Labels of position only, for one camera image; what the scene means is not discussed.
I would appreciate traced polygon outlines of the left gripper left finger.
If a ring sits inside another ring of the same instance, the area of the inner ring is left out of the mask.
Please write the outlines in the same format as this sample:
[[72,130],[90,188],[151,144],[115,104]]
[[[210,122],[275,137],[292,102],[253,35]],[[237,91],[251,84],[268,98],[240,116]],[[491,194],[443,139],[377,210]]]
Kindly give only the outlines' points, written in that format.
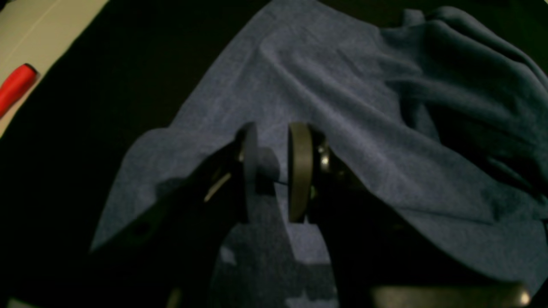
[[109,287],[167,293],[167,308],[205,308],[223,240],[247,222],[255,191],[258,129],[249,122],[172,191],[90,255]]

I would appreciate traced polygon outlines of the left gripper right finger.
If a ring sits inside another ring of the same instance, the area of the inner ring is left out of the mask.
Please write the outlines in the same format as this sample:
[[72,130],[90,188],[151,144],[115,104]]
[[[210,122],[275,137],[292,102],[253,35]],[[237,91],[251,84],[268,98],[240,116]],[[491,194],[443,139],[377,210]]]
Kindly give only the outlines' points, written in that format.
[[456,261],[373,195],[311,125],[289,125],[289,220],[319,227],[342,308],[526,308],[521,282]]

